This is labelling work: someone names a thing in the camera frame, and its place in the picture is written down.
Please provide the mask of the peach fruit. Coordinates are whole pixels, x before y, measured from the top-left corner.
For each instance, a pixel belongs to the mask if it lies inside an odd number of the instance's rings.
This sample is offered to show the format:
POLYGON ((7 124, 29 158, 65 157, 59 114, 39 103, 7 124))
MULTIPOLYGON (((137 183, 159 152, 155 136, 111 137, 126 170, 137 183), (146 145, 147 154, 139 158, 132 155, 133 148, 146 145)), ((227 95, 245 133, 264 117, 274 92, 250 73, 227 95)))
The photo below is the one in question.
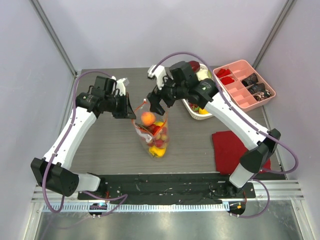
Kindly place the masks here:
POLYGON ((156 122, 156 116, 149 111, 145 111, 141 114, 141 122, 144 126, 151 126, 156 122))

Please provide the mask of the clear orange zip top bag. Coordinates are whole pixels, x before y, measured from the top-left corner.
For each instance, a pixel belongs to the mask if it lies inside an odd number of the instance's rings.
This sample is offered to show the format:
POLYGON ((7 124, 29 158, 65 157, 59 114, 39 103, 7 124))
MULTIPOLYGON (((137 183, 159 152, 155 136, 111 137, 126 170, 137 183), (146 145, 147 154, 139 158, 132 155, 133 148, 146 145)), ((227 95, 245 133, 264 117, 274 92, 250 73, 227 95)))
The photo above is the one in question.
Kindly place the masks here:
POLYGON ((152 112, 150 107, 150 102, 145 98, 134 110, 136 119, 131 123, 143 149, 151 158, 160 161, 165 156, 170 142, 168 113, 159 115, 152 112))

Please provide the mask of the red strawberry cluster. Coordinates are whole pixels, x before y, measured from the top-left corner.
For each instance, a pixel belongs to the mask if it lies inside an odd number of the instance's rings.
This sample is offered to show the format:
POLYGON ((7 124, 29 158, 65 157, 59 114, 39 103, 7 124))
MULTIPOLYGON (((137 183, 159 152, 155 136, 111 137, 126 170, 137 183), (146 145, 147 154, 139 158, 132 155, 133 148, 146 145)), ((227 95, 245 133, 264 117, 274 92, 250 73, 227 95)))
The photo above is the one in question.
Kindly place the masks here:
POLYGON ((147 127, 150 133, 153 135, 153 139, 147 145, 149 147, 156 146, 157 148, 166 148, 169 136, 168 136, 168 128, 165 126, 162 129, 157 129, 155 124, 152 124, 147 127))

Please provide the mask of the yellow bell pepper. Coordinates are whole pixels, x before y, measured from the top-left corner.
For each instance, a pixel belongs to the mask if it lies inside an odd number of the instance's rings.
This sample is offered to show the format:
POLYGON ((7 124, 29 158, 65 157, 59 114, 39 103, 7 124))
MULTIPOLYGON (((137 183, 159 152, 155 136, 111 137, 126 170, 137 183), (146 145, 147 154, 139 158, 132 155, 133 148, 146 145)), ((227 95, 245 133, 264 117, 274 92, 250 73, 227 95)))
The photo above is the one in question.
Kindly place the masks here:
POLYGON ((149 153, 155 158, 162 158, 166 153, 166 148, 158 148, 156 146, 149 147, 149 153))

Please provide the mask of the yellow green orange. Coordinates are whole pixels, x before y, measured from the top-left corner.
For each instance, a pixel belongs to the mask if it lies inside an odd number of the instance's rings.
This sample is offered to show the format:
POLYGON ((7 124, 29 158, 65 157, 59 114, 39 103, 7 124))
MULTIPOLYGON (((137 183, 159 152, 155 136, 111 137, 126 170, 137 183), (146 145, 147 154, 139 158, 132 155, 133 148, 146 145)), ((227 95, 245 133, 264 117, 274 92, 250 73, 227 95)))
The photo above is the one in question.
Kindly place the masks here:
POLYGON ((156 129, 157 130, 158 129, 162 129, 163 127, 166 126, 166 124, 164 122, 162 122, 162 121, 156 121, 154 124, 156 125, 156 129))

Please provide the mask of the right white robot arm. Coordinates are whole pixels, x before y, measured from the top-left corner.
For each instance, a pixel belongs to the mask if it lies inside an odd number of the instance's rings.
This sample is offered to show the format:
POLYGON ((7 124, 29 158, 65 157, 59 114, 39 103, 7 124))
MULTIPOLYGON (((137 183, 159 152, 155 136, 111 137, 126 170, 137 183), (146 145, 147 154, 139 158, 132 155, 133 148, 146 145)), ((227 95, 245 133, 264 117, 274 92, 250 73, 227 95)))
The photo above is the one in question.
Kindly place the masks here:
POLYGON ((256 123, 212 79, 199 80, 188 62, 180 61, 168 71, 164 66, 153 65, 147 71, 147 76, 156 81, 156 87, 147 95, 151 112, 162 116, 165 110, 160 102, 171 107, 175 101, 186 99, 219 119, 242 141, 247 152, 240 158, 225 186, 230 197, 236 198, 242 194, 244 185, 275 152, 280 132, 256 123))

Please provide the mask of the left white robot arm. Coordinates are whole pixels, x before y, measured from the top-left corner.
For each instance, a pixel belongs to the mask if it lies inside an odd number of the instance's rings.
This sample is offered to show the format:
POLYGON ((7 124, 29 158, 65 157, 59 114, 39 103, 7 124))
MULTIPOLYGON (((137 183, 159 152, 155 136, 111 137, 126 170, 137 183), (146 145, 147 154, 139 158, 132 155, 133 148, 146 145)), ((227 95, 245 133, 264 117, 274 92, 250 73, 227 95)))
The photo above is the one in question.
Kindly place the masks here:
POLYGON ((127 78, 116 80, 97 76, 88 92, 75 97, 75 106, 59 137, 41 159, 34 158, 30 165, 44 191, 50 190, 65 197, 89 191, 97 200, 106 195, 107 188, 101 177, 93 173, 73 173, 70 168, 84 136, 101 114, 111 113, 115 119, 136 118, 126 91, 128 84, 127 78))

